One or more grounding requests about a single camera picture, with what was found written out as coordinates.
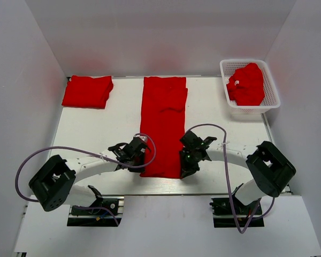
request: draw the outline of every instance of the red cloth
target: red cloth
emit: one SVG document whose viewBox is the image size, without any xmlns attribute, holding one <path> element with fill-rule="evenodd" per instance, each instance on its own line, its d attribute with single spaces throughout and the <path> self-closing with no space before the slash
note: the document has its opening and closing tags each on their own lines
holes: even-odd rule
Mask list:
<svg viewBox="0 0 321 257">
<path fill-rule="evenodd" d="M 153 139 L 157 155 L 141 177 L 180 178 L 187 93 L 186 78 L 144 78 L 140 132 Z M 145 163 L 154 154 L 150 141 L 148 146 Z"/>
<path fill-rule="evenodd" d="M 263 74 L 255 63 L 235 70 L 227 85 L 231 101 L 237 105 L 260 105 L 265 97 Z"/>
<path fill-rule="evenodd" d="M 113 89 L 112 77 L 72 76 L 67 83 L 63 106 L 104 109 Z"/>
</svg>

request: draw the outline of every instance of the cable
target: cable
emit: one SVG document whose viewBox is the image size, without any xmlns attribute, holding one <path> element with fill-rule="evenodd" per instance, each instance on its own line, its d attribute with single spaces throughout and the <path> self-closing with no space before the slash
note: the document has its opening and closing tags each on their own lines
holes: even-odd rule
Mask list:
<svg viewBox="0 0 321 257">
<path fill-rule="evenodd" d="M 20 189 L 19 189 L 19 184 L 18 184 L 18 181 L 19 181 L 19 176 L 20 176 L 20 173 L 21 173 L 21 170 L 22 168 L 24 167 L 24 165 L 35 155 L 41 153 L 41 152 L 44 152 L 44 151 L 48 151 L 48 150 L 52 150 L 52 149 L 64 149 L 64 150 L 70 150 L 70 151 L 75 151 L 75 152 L 79 152 L 79 153 L 83 153 L 83 154 L 87 154 L 87 155 L 90 155 L 90 156 L 93 156 L 93 157 L 96 157 L 96 158 L 102 158 L 108 162 L 113 162 L 113 163 L 116 163 L 116 164 L 119 164 L 123 167 L 126 167 L 126 168 L 132 168 L 132 169 L 139 169 L 139 168 L 144 168 L 146 167 L 147 165 L 149 165 L 151 162 L 154 161 L 154 159 L 156 158 L 156 145 L 154 143 L 154 141 L 152 140 L 152 138 L 144 133 L 137 133 L 136 135 L 141 135 L 141 136 L 145 136 L 147 137 L 148 139 L 150 139 L 153 147 L 154 147 L 154 155 L 152 157 L 152 159 L 148 162 L 148 163 L 145 163 L 143 165 L 138 165 L 138 166 L 133 166 L 133 165 L 128 165 L 128 164 L 125 164 L 125 163 L 122 163 L 122 162 L 118 162 L 117 160 L 113 160 L 113 159 L 110 159 L 108 157 L 105 157 L 105 156 L 101 156 L 100 154 L 95 154 L 95 153 L 92 153 L 92 152 L 88 152 L 88 151 L 85 151 L 85 150 L 81 150 L 81 149 L 77 149 L 77 148 L 73 148 L 73 147 L 68 147 L 68 146 L 50 146 L 50 147 L 45 147 L 45 148 L 42 148 L 38 151 L 35 151 L 34 153 L 30 154 L 20 165 L 20 167 L 18 168 L 18 171 L 17 171 L 17 174 L 16 174 L 16 178 L 14 180 L 14 185 L 15 185 L 15 188 L 16 188 L 16 191 L 17 191 L 17 194 L 23 198 L 24 200 L 26 201 L 30 201 L 30 202 L 39 202 L 38 200 L 35 200 L 35 199 L 31 199 L 31 198 L 28 198 L 26 196 L 24 196 Z"/>
<path fill-rule="evenodd" d="M 256 203 L 256 207 L 254 208 L 254 210 L 252 211 L 250 217 L 248 218 L 243 230 L 241 230 L 240 228 L 240 225 L 239 225 L 239 222 L 238 222 L 238 218 L 236 216 L 236 213 L 235 213 L 235 209 L 233 208 L 234 207 L 234 203 L 233 203 L 233 197 L 232 197 L 232 190 L 231 190 L 231 183 L 230 183 L 230 176 L 228 174 L 228 160 L 227 160 L 227 152 L 226 152 L 226 139 L 227 139 L 227 131 L 223 128 L 223 127 L 220 127 L 218 125 L 215 125 L 215 124 L 210 124 L 210 123 L 204 123 L 204 124 L 200 124 L 200 125 L 196 125 L 196 126 L 193 126 L 191 127 L 190 129 L 188 129 L 188 131 L 196 128 L 196 127 L 201 127 L 201 126 L 213 126 L 213 127 L 217 127 L 218 129 L 221 129 L 223 132 L 224 132 L 224 139 L 223 139 L 223 153 L 224 153 L 224 162 L 225 162 L 225 173 L 226 173 L 226 180 L 227 180 L 227 190 L 228 190 L 228 197 L 230 199 L 230 204 L 231 204 L 231 210 L 232 210 L 232 214 L 233 214 L 233 218 L 234 218 L 234 223 L 235 223 L 235 226 L 236 228 L 238 229 L 238 231 L 241 233 L 241 234 L 244 234 L 245 231 L 247 230 L 247 227 L 249 226 L 250 222 L 252 221 L 252 218 L 253 216 L 255 215 L 257 209 L 258 209 L 258 206 L 259 206 L 259 203 L 260 203 L 260 199 L 258 199 L 257 203 Z"/>
<path fill-rule="evenodd" d="M 116 222 L 117 226 L 119 226 L 119 222 L 118 222 L 117 218 L 114 216 L 114 214 L 109 209 L 107 209 L 105 207 L 82 207 L 82 206 L 77 206 L 77 205 L 73 205 L 73 207 L 75 207 L 76 209 L 80 209 L 80 210 L 92 210 L 92 209 L 105 210 L 106 212 L 108 212 L 113 217 L 113 219 Z"/>
<path fill-rule="evenodd" d="M 270 204 L 270 207 L 267 209 L 267 211 L 266 211 L 264 214 L 262 214 L 262 215 L 259 216 L 259 217 L 254 217 L 252 220 L 253 220 L 253 221 L 256 221 L 256 220 L 259 220 L 259 219 L 261 219 L 261 218 L 264 218 L 264 217 L 271 211 L 271 209 L 272 209 L 272 207 L 273 207 L 273 204 L 274 204 L 274 200 L 275 200 L 275 197 L 272 198 L 272 202 L 271 202 L 271 204 Z"/>
<path fill-rule="evenodd" d="M 108 211 L 106 211 L 104 214 L 102 214 L 102 215 L 100 216 L 100 218 L 103 218 L 104 216 L 106 216 L 107 213 L 108 213 Z"/>
</svg>

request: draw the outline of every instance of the laundry basket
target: laundry basket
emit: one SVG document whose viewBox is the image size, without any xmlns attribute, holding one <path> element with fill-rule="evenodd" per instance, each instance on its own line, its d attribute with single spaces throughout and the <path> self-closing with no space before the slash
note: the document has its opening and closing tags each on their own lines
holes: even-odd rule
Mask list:
<svg viewBox="0 0 321 257">
<path fill-rule="evenodd" d="M 230 101 L 230 97 L 228 96 L 227 84 L 230 77 L 234 74 L 236 69 L 243 68 L 249 63 L 257 64 L 263 73 L 265 98 L 259 106 L 237 105 L 235 101 Z M 278 108 L 280 106 L 277 89 L 266 62 L 253 59 L 228 59 L 220 62 L 220 69 L 231 114 L 263 114 L 270 109 Z"/>
</svg>

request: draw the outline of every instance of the white table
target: white table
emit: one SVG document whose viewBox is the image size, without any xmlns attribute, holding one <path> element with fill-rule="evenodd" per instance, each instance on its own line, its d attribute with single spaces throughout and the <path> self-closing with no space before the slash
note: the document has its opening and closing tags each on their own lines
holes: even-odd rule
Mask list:
<svg viewBox="0 0 321 257">
<path fill-rule="evenodd" d="M 100 152 L 119 142 L 130 142 L 139 132 L 143 78 L 113 79 L 106 109 L 63 108 L 54 146 L 71 146 Z M 221 78 L 187 78 L 185 128 L 200 123 L 215 123 L 227 130 L 227 140 L 242 145 L 258 145 L 269 137 L 261 115 L 242 120 L 231 117 Z M 214 127 L 194 131 L 199 137 L 217 137 L 223 133 Z M 66 150 L 53 150 L 62 158 L 82 156 Z M 226 194 L 226 178 L 222 162 L 202 162 L 201 170 L 185 179 L 141 178 L 128 170 L 104 173 L 80 181 L 82 186 L 93 185 L 105 195 L 158 194 Z M 247 169 L 230 164 L 232 188 L 252 179 Z"/>
<path fill-rule="evenodd" d="M 69 205 L 46 213 L 28 205 L 15 252 L 27 257 L 321 255 L 301 196 L 276 198 L 265 227 L 214 228 L 210 196 L 126 196 L 117 228 L 66 226 Z M 262 199 L 267 209 L 271 198 Z"/>
<path fill-rule="evenodd" d="M 64 108 L 54 145 L 94 152 L 129 141 L 139 131 L 143 79 L 114 79 L 105 110 Z M 226 128 L 228 140 L 257 145 L 268 136 L 261 116 L 241 122 L 226 112 L 221 78 L 188 78 L 186 129 L 199 123 Z M 216 136 L 213 127 L 195 131 Z M 80 156 L 52 151 L 63 158 Z M 140 178 L 127 170 L 104 173 L 83 180 L 103 194 L 226 194 L 222 163 L 200 163 L 201 171 L 183 180 Z M 232 186 L 249 179 L 248 170 L 230 165 Z M 29 203 L 15 252 L 43 256 L 315 256 L 321 255 L 310 217 L 300 196 L 281 196 L 265 218 L 265 227 L 249 228 L 245 235 L 236 228 L 213 227 L 210 196 L 126 196 L 118 228 L 67 227 L 69 205 L 49 213 L 39 203 Z M 267 209 L 271 198 L 264 197 Z"/>
</svg>

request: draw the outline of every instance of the white wall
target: white wall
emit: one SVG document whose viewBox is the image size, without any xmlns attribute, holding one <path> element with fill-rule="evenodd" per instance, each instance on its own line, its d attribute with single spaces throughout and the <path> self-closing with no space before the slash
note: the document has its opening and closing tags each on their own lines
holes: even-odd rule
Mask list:
<svg viewBox="0 0 321 257">
<path fill-rule="evenodd" d="M 0 257 L 11 256 L 25 201 L 14 177 L 28 154 L 50 145 L 65 76 L 24 0 L 0 0 Z M 35 173 L 36 158 L 21 180 Z"/>
<path fill-rule="evenodd" d="M 26 0 L 66 75 L 218 74 L 264 59 L 295 0 Z"/>
<path fill-rule="evenodd" d="M 321 0 L 297 0 L 266 61 L 281 96 L 268 115 L 271 130 L 297 168 L 291 187 L 321 246 Z"/>
</svg>

